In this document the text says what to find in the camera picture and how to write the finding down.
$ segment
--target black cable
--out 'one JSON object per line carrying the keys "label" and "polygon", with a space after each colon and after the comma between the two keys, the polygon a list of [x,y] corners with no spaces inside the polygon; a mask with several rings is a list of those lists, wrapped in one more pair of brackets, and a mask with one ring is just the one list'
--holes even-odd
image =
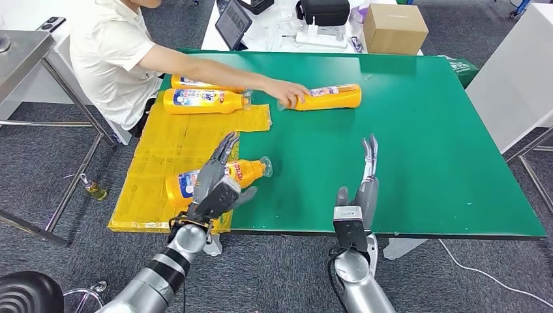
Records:
{"label": "black cable", "polygon": [[187,289],[185,288],[185,282],[183,283],[183,313],[187,313]]}
{"label": "black cable", "polygon": [[338,289],[336,288],[336,282],[334,281],[334,277],[332,276],[332,265],[334,264],[334,261],[336,260],[337,257],[339,257],[345,251],[348,251],[348,249],[341,248],[337,253],[331,254],[330,260],[327,263],[327,274],[329,276],[330,285],[332,286],[332,290],[334,290],[334,294],[336,295],[336,297],[338,297],[338,301],[340,301],[340,305],[342,305],[342,309],[344,309],[345,313],[348,313],[348,309],[346,308],[346,305],[344,304],[344,301],[342,300],[342,296],[340,295],[340,293],[338,292]]}

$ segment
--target chair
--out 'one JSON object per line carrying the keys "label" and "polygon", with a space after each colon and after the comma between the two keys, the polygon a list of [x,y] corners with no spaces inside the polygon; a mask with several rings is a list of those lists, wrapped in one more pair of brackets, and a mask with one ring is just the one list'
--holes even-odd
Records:
{"label": "chair", "polygon": [[54,279],[38,272],[17,272],[0,277],[0,312],[2,313],[64,313],[67,295],[84,293],[75,313],[80,313],[90,297],[100,308],[104,301],[98,294],[107,288],[105,281],[90,288],[78,288],[66,293]]}

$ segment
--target bottle label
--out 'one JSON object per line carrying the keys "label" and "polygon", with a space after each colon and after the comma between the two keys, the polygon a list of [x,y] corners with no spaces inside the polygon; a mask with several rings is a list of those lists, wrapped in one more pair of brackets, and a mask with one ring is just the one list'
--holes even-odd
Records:
{"label": "bottle label", "polygon": [[197,87],[205,87],[208,86],[206,83],[199,82],[197,80],[190,80],[184,76],[181,76],[181,79],[179,80],[181,85],[189,85],[189,86],[197,86]]}
{"label": "bottle label", "polygon": [[320,97],[324,95],[335,95],[337,93],[345,93],[348,91],[354,91],[355,86],[352,84],[348,85],[339,85],[339,86],[329,86],[329,87],[323,87],[323,88],[317,88],[317,89],[311,89],[309,93],[312,97]]}
{"label": "bottle label", "polygon": [[238,164],[238,162],[232,162],[227,164],[225,174],[236,179],[237,181],[241,181],[242,178],[244,177],[244,174],[242,174],[242,169],[240,168],[240,165]]}
{"label": "bottle label", "polygon": [[215,90],[177,89],[173,96],[176,106],[210,106],[217,100],[223,103],[224,93]]}
{"label": "bottle label", "polygon": [[194,195],[194,185],[199,172],[199,170],[196,170],[179,174],[179,187],[181,187],[181,194],[184,199],[191,198]]}

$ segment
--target cable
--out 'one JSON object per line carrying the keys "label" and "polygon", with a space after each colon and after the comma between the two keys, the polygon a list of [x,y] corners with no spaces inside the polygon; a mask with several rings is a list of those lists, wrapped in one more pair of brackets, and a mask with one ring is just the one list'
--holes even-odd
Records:
{"label": "cable", "polygon": [[507,290],[511,290],[511,291],[514,291],[514,292],[518,292],[518,293],[522,293],[523,295],[529,295],[530,297],[533,297],[534,299],[536,300],[540,300],[541,302],[543,302],[544,304],[548,305],[550,308],[553,308],[553,305],[547,301],[545,301],[544,299],[536,296],[536,295],[533,295],[531,294],[530,292],[526,292],[526,291],[522,291],[522,290],[518,290],[518,289],[514,289],[514,288],[511,288],[507,285],[505,285],[504,283],[500,282],[499,280],[497,280],[495,277],[493,277],[492,275],[484,272],[484,271],[480,271],[479,269],[473,269],[472,267],[466,267],[466,266],[463,266],[461,265],[459,262],[457,262],[457,260],[453,257],[453,255],[451,254],[451,252],[449,251],[449,249],[445,246],[445,243],[443,243],[443,241],[441,239],[438,239],[441,243],[441,245],[443,246],[443,248],[445,249],[445,251],[447,252],[447,254],[449,254],[449,257],[455,262],[455,264],[457,264],[457,266],[459,266],[460,268],[462,269],[467,269],[469,271],[474,271],[474,272],[477,272],[477,273],[480,273],[480,274],[483,274],[489,278],[491,278],[493,281],[497,282],[501,287],[507,289]]}
{"label": "cable", "polygon": [[330,280],[330,285],[332,286],[332,290],[334,290],[334,294],[336,297],[338,297],[338,301],[340,301],[340,305],[344,309],[345,313],[348,313],[348,309],[346,309],[346,305],[344,304],[344,301],[342,300],[342,297],[340,296],[338,289],[336,288],[336,283],[334,281],[334,278],[332,276],[332,264],[334,263],[334,260],[339,257],[342,253],[347,251],[348,249],[341,248],[337,253],[331,254],[330,260],[327,263],[327,273]]}
{"label": "cable", "polygon": [[186,282],[183,282],[183,313],[187,313],[187,288]]}

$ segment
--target white cable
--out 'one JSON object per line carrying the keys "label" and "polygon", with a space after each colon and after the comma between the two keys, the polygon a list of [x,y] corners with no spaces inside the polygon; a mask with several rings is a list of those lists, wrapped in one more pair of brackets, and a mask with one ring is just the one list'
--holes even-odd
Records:
{"label": "white cable", "polygon": [[536,296],[536,295],[533,295],[531,294],[530,292],[526,292],[526,291],[522,291],[522,290],[518,290],[518,289],[514,289],[514,288],[511,288],[507,285],[505,285],[504,283],[500,282],[499,280],[497,280],[495,277],[493,277],[492,275],[484,272],[484,271],[480,271],[479,269],[473,269],[472,267],[466,267],[466,266],[463,266],[461,265],[459,262],[457,262],[457,260],[453,257],[453,255],[451,254],[451,252],[449,251],[449,249],[445,246],[445,243],[443,243],[443,241],[441,239],[438,239],[441,243],[441,245],[444,247],[445,251],[447,251],[447,254],[449,254],[449,257],[455,262],[455,264],[457,264],[457,266],[459,266],[460,268],[462,269],[467,269],[469,271],[474,271],[474,272],[477,272],[477,273],[480,273],[480,274],[483,274],[483,275],[486,275],[487,277],[491,278],[492,280],[494,280],[495,282],[497,282],[501,287],[507,289],[507,290],[511,290],[511,291],[514,291],[514,292],[518,292],[518,293],[522,293],[523,295],[529,295],[530,297],[533,297],[534,299],[537,299],[537,300],[540,300],[541,302],[543,302],[544,304],[548,305],[550,308],[553,308],[553,305],[547,301],[545,301],[544,299]]}

